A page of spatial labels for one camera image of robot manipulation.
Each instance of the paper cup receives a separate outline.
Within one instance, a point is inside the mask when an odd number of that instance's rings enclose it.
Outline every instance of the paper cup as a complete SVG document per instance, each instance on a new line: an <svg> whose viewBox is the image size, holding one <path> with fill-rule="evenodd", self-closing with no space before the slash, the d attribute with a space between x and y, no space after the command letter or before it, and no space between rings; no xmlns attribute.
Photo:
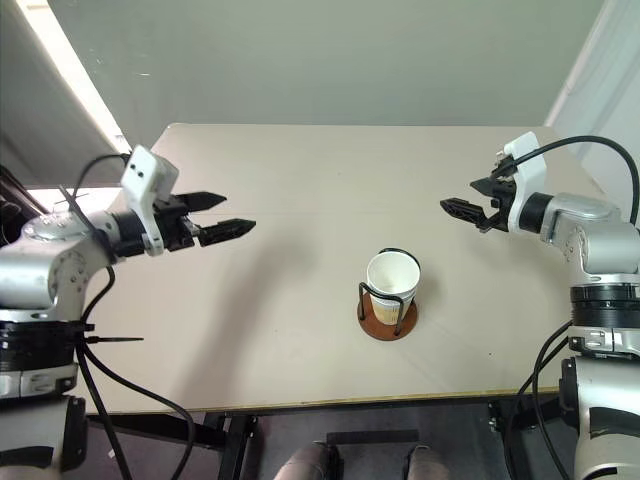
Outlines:
<svg viewBox="0 0 640 480"><path fill-rule="evenodd" d="M371 295L373 313L385 325L396 325L404 318L420 280L420 266L409 254L387 251L376 255L367 266L367 285L377 293L400 297L404 308L394 300Z"/></svg>

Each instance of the gray wall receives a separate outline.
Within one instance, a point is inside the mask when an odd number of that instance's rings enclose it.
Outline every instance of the gray wall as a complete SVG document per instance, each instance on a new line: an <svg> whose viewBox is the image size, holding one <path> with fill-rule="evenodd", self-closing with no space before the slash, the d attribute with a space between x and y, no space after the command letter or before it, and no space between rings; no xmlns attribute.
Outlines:
<svg viewBox="0 0 640 480"><path fill-rule="evenodd" d="M51 0L130 143L171 122L540 125L597 0Z"/></svg>
<svg viewBox="0 0 640 480"><path fill-rule="evenodd" d="M73 185L92 158L113 152L13 0L0 1L0 163L25 185ZM101 165L89 183L117 181Z"/></svg>

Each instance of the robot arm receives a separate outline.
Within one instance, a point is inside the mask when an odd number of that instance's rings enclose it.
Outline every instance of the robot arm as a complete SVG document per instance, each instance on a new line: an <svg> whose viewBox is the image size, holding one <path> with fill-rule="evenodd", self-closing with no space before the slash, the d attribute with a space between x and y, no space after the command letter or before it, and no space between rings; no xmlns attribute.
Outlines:
<svg viewBox="0 0 640 480"><path fill-rule="evenodd" d="M611 203L542 193L541 155L514 165L538 147L529 132L505 145L497 168L471 186L491 197L487 217L466 200L443 200L452 217L481 232L528 231L558 248L570 269L569 347L560 402L580 433L576 479L640 478L640 234Z"/></svg>
<svg viewBox="0 0 640 480"><path fill-rule="evenodd" d="M82 311L98 270L144 252L191 247L194 238L201 246L231 240L255 226L241 219L194 224L190 213L226 198L173 195L177 175L167 160L136 147L122 178L128 210L43 215L0 249L0 432L11 432L0 434L0 478L55 475L84 458L84 400L63 393L76 385L74 350L87 329Z"/></svg>

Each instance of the black cable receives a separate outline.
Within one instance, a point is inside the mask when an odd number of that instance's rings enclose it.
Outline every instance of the black cable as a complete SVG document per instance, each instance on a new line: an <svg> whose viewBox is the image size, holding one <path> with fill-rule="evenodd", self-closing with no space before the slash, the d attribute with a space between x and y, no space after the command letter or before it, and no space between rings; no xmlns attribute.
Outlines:
<svg viewBox="0 0 640 480"><path fill-rule="evenodd" d="M567 345L567 343L569 343L568 338L567 337L563 338L562 341L558 345L556 345L556 347L551 351L551 353L549 353L545 357L544 361L540 365L540 370L546 367L547 364L551 360L553 360L553 358ZM529 375L529 378L527 378L527 380L520 387L520 390L518 390L518 393L516 394L516 399L511 405L509 416L507 417L507 424L505 426L504 443L503 443L504 461L507 465L507 471L509 472L509 477L512 480L516 480L516 472L513 467L513 459L511 458L511 438L512 438L512 432L513 432L513 421L516 417L518 406L522 403L524 392L527 390L527 388L529 388L529 385L531 385L532 381L533 381L533 374Z"/></svg>
<svg viewBox="0 0 640 480"><path fill-rule="evenodd" d="M544 440L545 445L547 446L547 450L549 450L549 455L553 459L553 463L555 463L558 472L564 480L570 480L569 474L562 465L560 461L560 457L558 457L558 453L556 449L553 447L551 443L551 439L549 438L549 433L547 432L547 427L544 424L544 418L542 417L542 409L540 408L540 398L538 396L538 377L540 375L542 359L544 358L549 345L551 345L556 338L560 337L569 327L571 326L571 321L566 322L562 325L558 330L556 330L553 335L551 335L542 345L540 349L540 353L538 353L538 357L536 358L536 363L533 366L533 379L531 381L531 392L533 393L533 410L536 413L536 419L538 420L538 425L540 427L540 433L542 434L542 438Z"/></svg>
<svg viewBox="0 0 640 480"><path fill-rule="evenodd" d="M100 157L97 157L95 159L93 159L91 162L89 162L82 170L80 177L78 179L78 181L76 182L76 185L73 189L73 193L71 195L69 195L69 193L62 187L60 187L60 192L62 193L62 195L65 197L65 199L67 200L67 202L69 203L69 210L73 211L78 218L80 218L80 220L87 226L87 228L90 230L91 234L96 238L96 241L98 241L101 246L104 248L105 253L109 256L109 258L111 258L113 256L113 252L111 250L111 247L109 245L109 243L106 241L106 238L101 235L101 233L98 231L98 229L89 221L89 219L86 217L86 215L84 214L84 212L82 211L82 209L80 208L80 206L78 205L78 203L76 202L76 196L78 193L78 189L80 188L80 186L82 185L82 182L84 181L85 176L87 175L87 173L89 172L89 170L91 170L91 168L93 166L95 166L97 163L99 163L102 160L105 160L107 158L114 158L114 157L120 157L124 160L125 165L127 160L129 159L130 155L129 154L109 154L109 155L102 155ZM109 281L107 282L107 285L105 285L105 287L100 290L100 292L91 300L91 302L89 303L89 305L87 306L87 308L84 310L84 312L82 313L82 316L80 317L80 320L83 324L87 323L87 320L89 319L89 315L91 314L91 312L93 311L93 309L95 308L95 306L98 304L98 302L109 292L109 290L111 290L111 288L113 287L113 285L115 284L115 272L113 270L113 267L111 266L107 266L107 273L109 274ZM89 346L86 343L86 339L82 339L79 341L79 343L76 345L76 355L78 357L78 364L80 365L80 371L82 372L82 376L85 379L85 382L87 384L87 388L89 389L89 393L91 395L91 398L93 399L93 402L96 405L96 408L98 409L98 413L100 415L100 419L104 425L105 428L105 432L107 433L107 436L109 438L109 442L111 443L111 447L113 448L113 451L115 453L115 457L116 460L118 462L118 466L120 468L120 472L122 474L122 477L125 480L130 480L131 479L131 472L129 471L129 467L127 465L127 461L126 458L124 456L124 452L122 451L122 447L120 446L120 443L118 441L118 437L115 433L115 430L113 428L113 424L111 422L111 419L109 417L109 414L107 413L107 410L104 406L104 403L102 402L102 399L100 398L100 392L98 391L94 381L93 381L93 377L91 376L91 372L89 370L89 366L87 365L87 361L86 358L89 358L89 360L91 361L91 363L93 363L99 370L101 370L103 373L105 373L108 377L112 378L113 380L115 380L116 382L130 388L131 390L134 390L135 392L138 392L142 395L145 395L149 398L152 398L153 400L156 400L166 406L168 406L169 408L173 409L174 411L176 411L178 414L180 414L185 421L187 422L187 443L184 449L184 452L182 454L182 458L180 459L180 462L178 463L178 466L176 467L173 475L171 476L172 480L173 479L177 479L180 474L182 473L182 471L184 470L184 467L187 463L187 460L189 459L189 455L191 454L191 450L193 449L193 445L195 442L195 423L193 421L193 417L191 416L191 414L189 414L189 412L187 412L184 408L182 408L180 405L164 398L161 397L160 395L153 393L149 390L146 390L142 387L140 387L139 385L136 385L133 382L130 382L129 380L119 376L118 374L116 374L115 372L113 372L112 370L110 370L106 365L104 365L94 354L93 352L89 349Z"/></svg>
<svg viewBox="0 0 640 480"><path fill-rule="evenodd" d="M113 424L111 423L111 418L107 413L107 409L102 402L102 398L100 398L100 392L98 391L98 387L96 387L95 382L93 381L93 377L91 376L91 372L89 371L89 366L87 365L87 360L84 357L84 351L82 349L83 343L76 346L76 357L78 358L78 365L80 366L80 371L82 372L82 378L84 378L84 382L87 384L87 389L89 390L89 394L93 399L93 403L96 405L98 409L98 414L100 415L100 420L102 421L102 425L104 426L104 431L107 433L107 437L109 438L109 443L111 444L111 448L113 448L113 453L116 457L116 462L118 462L118 468L120 468L120 474L124 480L132 480L131 471L129 470L129 466L127 465L127 459L124 456L124 452L122 451L122 446L120 445L120 441L116 435L116 431L113 428Z"/></svg>
<svg viewBox="0 0 640 480"><path fill-rule="evenodd" d="M87 323L89 315L91 315L91 312L93 311L95 306L100 300L102 300L102 298L109 292L109 290L111 290L113 285L116 283L116 272L113 271L113 267L109 265L108 267L106 267L106 269L107 273L109 274L109 282L107 282L107 285L102 290L100 290L100 292L98 292L95 297L93 297L93 300L89 302L87 308L85 308L84 312L82 312L82 316L80 317L80 321L82 323Z"/></svg>
<svg viewBox="0 0 640 480"><path fill-rule="evenodd" d="M131 155L128 153L107 153L106 155L100 155L94 158L93 160L91 160L89 163L87 163L83 167L82 171L80 172L80 176L78 176L78 180L76 181L76 184L73 187L73 193L71 194L71 196L73 198L76 198L76 196L78 195L78 190L80 189L80 186L84 183L84 179L89 173L89 170L95 167L98 163L102 162L103 160L107 160L109 158L120 158L124 161L124 164L126 165L130 156Z"/></svg>
<svg viewBox="0 0 640 480"><path fill-rule="evenodd" d="M189 455L191 454L191 450L195 442L196 427L193 422L193 417L191 416L191 414L187 412L184 408L182 408L180 405L178 405L177 403L174 403L171 400L161 397L157 393L153 393L145 388L142 388L141 386L136 385L133 382L130 382L126 378L121 377L120 375L115 373L113 370L109 369L104 363L102 363L94 355L94 353L91 351L91 349L86 343L82 345L82 350L84 354L87 356L87 358L89 359L89 361L93 363L102 373L107 375L109 378L111 378L112 380L115 380L116 382L118 382L121 385L124 385L127 388L130 388L135 392L138 392L142 395L145 395L146 397L149 397L153 400L156 400L157 402L162 403L163 405L166 405L172 410L175 410L177 413L179 413L182 416L182 418L185 419L185 421L187 422L187 432L188 432L187 443L186 443L184 452L182 454L182 458L180 459L178 466L176 467L173 475L171 476L172 480L176 480L178 477L180 477L180 474L182 473L182 470L184 469L187 463L187 460L189 459Z"/></svg>
<svg viewBox="0 0 640 480"><path fill-rule="evenodd" d="M535 150L527 153L526 155L523 155L522 157L516 158L510 162L506 162L504 165L494 170L491 173L491 177L497 178L505 174L511 168L517 167L521 163L524 163L527 160L532 159L533 157L537 157L538 155L548 152L549 150L554 150L556 148L570 145L572 143L599 143L601 145L606 145L607 147L612 148L622 157L622 159L627 164L629 174L631 175L632 200L629 222L635 225L636 220L638 219L638 203L640 201L640 178L638 177L638 167L633 161L633 157L629 154L629 152L627 152L627 150L625 150L622 145L608 138L598 137L596 135L579 135L576 137L563 138L562 140L551 142L547 145L544 145L543 147L536 148Z"/></svg>
<svg viewBox="0 0 640 480"><path fill-rule="evenodd" d="M91 300L87 308L85 308L82 316L80 317L80 321L83 324L86 324L87 318L89 318L89 314L96 306L96 304L104 297L113 284L115 283L116 276L113 271L113 268L110 266L107 267L107 272L109 273L109 281L104 286L102 290ZM82 346L84 345L84 339L79 339L79 342L76 344L76 356L78 357L78 365L80 366L80 372L82 372L82 377L84 378L85 383L87 384L87 389L89 390L89 394L91 395L91 399L93 403L96 405L98 409L98 414L100 416L100 420L102 421L102 425L104 426L104 431L109 438L109 443L111 443L111 448L113 448L113 453L116 457L116 462L118 462L118 467L120 468L120 474L122 478L125 480L131 480L131 471L129 470L129 466L127 465L127 460L124 456L124 452L122 451L122 446L118 440L115 429L113 428L113 424L111 423L111 418L107 413L107 409L102 402L102 398L100 398L100 392L98 391L98 387L96 387L95 382L93 381L93 377L91 376L91 372L89 370L89 366L87 365L87 360L85 359L84 350Z"/></svg>

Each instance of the black wire cup holder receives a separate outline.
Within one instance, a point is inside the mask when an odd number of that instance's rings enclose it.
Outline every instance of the black wire cup holder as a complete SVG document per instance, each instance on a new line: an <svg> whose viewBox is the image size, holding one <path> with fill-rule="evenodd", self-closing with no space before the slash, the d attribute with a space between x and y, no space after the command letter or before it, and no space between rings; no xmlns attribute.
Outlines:
<svg viewBox="0 0 640 480"><path fill-rule="evenodd" d="M413 255L411 255L406 250L402 250L401 248L389 247L389 248L383 248L382 250L380 250L378 252L378 254L385 253L385 252L403 253L403 254L411 257L413 259L413 261L416 262L416 264L418 265L418 270L421 270L420 262L418 262L418 259L416 257L414 257ZM358 284L358 320L360 320L360 322L364 321L364 319L366 318L365 312L364 312L364 292L365 292L365 290L372 297L379 298L380 300L390 300L390 301L398 303L398 305L399 305L399 308L398 308L398 322L396 323L396 328L394 329L393 334L396 337L399 336L400 332L402 331L402 326L404 324L404 320L406 318L406 315L405 316L402 315L402 313L404 312L404 306L405 306L404 300L402 300L402 298L400 298L397 295L387 295L387 294L384 294L384 293L380 293L380 292L374 290L373 288L371 288L369 285L367 285L366 282L360 282ZM415 305L415 301L413 299L411 299L411 303L409 305L410 306L411 305Z"/></svg>

